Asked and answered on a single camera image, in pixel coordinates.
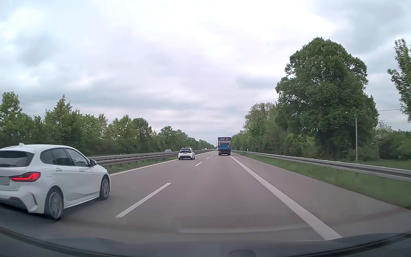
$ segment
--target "license plate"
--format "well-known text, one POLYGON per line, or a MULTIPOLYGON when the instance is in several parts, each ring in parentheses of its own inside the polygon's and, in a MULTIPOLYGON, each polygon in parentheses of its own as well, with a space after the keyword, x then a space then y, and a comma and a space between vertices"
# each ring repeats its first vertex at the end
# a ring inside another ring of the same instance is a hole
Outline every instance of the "license plate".
POLYGON ((10 184, 9 177, 0 177, 0 185, 8 186, 10 184))

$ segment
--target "guardrail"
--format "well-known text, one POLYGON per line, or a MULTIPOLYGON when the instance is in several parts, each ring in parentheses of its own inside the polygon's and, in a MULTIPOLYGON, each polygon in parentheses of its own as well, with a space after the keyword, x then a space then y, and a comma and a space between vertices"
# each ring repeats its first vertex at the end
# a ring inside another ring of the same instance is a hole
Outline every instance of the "guardrail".
MULTIPOLYGON (((195 150, 195 152, 203 153, 208 150, 195 150)), ((151 159, 165 158, 170 156, 178 155, 176 152, 156 152, 156 153, 140 153, 140 154, 128 154, 128 155, 105 155, 105 156, 90 156, 87 157, 89 160, 95 160, 101 166, 110 166, 122 163, 131 163, 134 161, 145 161, 151 159)))
MULTIPOLYGON (((195 153, 202 154, 202 153, 209 152, 209 151, 212 151, 212 150, 196 150, 195 153)), ((97 161, 96 159, 94 159, 94 157, 88 157, 88 159, 95 160, 101 166, 112 166, 116 164, 166 158, 166 157, 171 157, 171 156, 177 156, 178 154, 179 152, 168 152, 168 153, 163 152, 163 153, 154 153, 154 155, 135 156, 135 157, 127 157, 127 158, 115 158, 115 159, 101 160, 101 161, 97 161)))
POLYGON ((141 153, 141 154, 129 154, 129 155, 106 155, 106 156, 90 156, 88 159, 93 159, 95 161, 102 160, 114 160, 114 159, 123 159, 130 157, 140 157, 140 156, 152 156, 152 155, 169 155, 169 154, 178 154, 179 152, 156 152, 156 153, 141 153))
POLYGON ((233 150, 233 151, 237 153, 241 152, 241 153, 252 154, 252 155, 260 155, 260 156, 266 156, 266 157, 277 158, 277 159, 282 159, 282 160, 296 161, 296 162, 318 165, 318 166, 323 166, 323 167, 330 167, 334 169, 346 170, 346 171, 351 171, 351 172, 358 172, 358 173, 363 173, 363 174, 368 174, 368 175, 379 176, 383 178, 391 178, 391 179, 401 180, 405 182, 411 182, 411 170, 395 169, 395 168, 373 166, 373 165, 366 165, 366 164, 348 163, 348 162, 341 162, 341 161, 318 160, 318 159, 293 157, 293 156, 286 156, 286 155, 273 155, 273 154, 246 152, 246 151, 238 151, 238 150, 233 150))

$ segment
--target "white hatchback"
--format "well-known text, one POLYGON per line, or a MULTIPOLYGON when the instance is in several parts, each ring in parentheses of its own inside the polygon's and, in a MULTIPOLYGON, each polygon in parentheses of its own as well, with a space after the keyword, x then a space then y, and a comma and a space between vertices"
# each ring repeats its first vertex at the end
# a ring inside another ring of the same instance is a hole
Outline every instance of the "white hatchback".
POLYGON ((54 144, 23 144, 0 149, 0 202, 60 219, 63 209, 111 189, 107 170, 77 149, 54 144))
POLYGON ((182 159, 194 160, 195 158, 196 158, 196 155, 192 148, 185 147, 185 148, 180 149, 179 160, 182 160, 182 159))

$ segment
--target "truck rear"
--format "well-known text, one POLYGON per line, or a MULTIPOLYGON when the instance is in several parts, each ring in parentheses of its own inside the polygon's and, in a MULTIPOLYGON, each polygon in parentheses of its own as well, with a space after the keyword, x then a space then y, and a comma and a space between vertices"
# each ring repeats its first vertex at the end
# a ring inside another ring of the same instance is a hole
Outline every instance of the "truck rear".
POLYGON ((218 155, 231 155, 231 137, 218 138, 218 155))

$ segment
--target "tire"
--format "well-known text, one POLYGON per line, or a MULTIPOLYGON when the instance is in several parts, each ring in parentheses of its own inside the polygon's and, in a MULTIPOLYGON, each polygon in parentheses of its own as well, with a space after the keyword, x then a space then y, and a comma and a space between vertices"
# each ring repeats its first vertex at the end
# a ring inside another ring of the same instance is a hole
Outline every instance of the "tire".
POLYGON ((109 197, 111 193, 111 184, 108 177, 102 178, 101 186, 99 189, 99 200, 104 201, 109 197))
POLYGON ((44 214, 50 219, 60 220, 63 210, 63 194, 58 188, 52 188, 45 197, 44 214))

